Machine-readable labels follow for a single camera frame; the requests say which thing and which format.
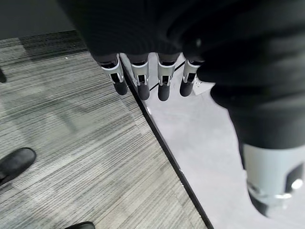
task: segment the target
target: robotic hand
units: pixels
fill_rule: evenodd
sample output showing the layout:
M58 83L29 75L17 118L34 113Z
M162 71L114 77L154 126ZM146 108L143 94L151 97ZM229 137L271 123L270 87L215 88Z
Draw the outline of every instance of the robotic hand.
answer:
M188 59L182 96L189 95L196 73L215 83L211 96L229 112L250 199L260 213L284 207L302 186L305 1L59 1L119 94L127 92L120 52L131 61L142 99L149 97L150 52L159 56L162 101L177 53Z

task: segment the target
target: gray carpet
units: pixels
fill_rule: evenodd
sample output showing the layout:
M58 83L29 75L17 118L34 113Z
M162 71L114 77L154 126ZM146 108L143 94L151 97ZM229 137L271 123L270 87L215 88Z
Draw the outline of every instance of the gray carpet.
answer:
M0 157L38 155L0 187L1 229L205 228L132 94L75 32L2 40L0 66Z

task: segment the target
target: black floor edge strip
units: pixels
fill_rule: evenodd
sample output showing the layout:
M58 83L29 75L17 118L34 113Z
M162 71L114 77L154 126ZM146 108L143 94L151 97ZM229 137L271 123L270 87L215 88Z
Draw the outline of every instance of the black floor edge strip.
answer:
M179 68L181 68L184 65L185 61L183 61L178 67L175 68L174 72L177 71ZM158 86L159 83L157 83L155 86L153 86L149 91L151 91L153 88Z
M173 166L173 168L174 168L178 178L180 179L181 183L183 184L187 194L189 195L189 197L190 197L191 201L193 202L194 206L196 207L196 209L197 209L198 213L200 214L202 220L204 221L207 229L214 229L214 227L212 226L210 220L208 219L208 217L207 217L203 207L199 203L199 200L197 199L196 195L194 194L190 184L186 180L184 174L181 172L181 169L180 169L177 161L173 157L173 154L171 153L168 145L166 144L166 142L164 141L162 135L160 134L159 130L157 129L154 121L151 119L151 117L147 113L147 111L145 109L145 106L144 106L144 104L142 103L141 99L138 96L138 93L137 93L137 91L135 89L135 86L132 83L131 76L130 76L128 70L126 69L122 59L121 59L121 63L122 63L122 68L123 68L123 73L124 73L124 78L126 80L126 83L127 83L128 87L129 87L132 95L134 96L134 98L135 98L139 108L141 109L142 114L145 117L148 125L152 129L153 134L156 136L156 138L157 138L161 148L163 149L163 151L165 152L169 162Z

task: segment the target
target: robotic finger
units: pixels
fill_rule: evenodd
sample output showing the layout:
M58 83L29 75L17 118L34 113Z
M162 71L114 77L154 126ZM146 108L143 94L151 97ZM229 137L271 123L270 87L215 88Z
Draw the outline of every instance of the robotic finger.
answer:
M149 98L149 67L148 53L143 55L127 54L132 66L132 72L137 82L138 94L140 99L147 100Z
M113 83L116 92L125 95L128 91L127 84L124 79L122 64L118 54L105 55L97 57L93 55L98 65L103 69L104 73Z
M201 66L202 61L185 60L183 69L183 78L180 85L180 95L187 97L191 94L197 69Z
M180 53L158 53L158 97L161 101L166 101L170 96L171 81L175 71L175 64L179 55Z

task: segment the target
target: white floor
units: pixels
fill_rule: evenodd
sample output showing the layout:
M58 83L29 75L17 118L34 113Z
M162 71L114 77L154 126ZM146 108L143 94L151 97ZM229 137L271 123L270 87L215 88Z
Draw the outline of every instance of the white floor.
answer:
M150 87L158 82L156 63L155 55L150 55ZM166 102L159 101L156 87L144 104L214 228L305 228L304 188L276 219L267 219L254 209L227 110L214 103L209 90L180 96L182 73L183 67L175 72Z

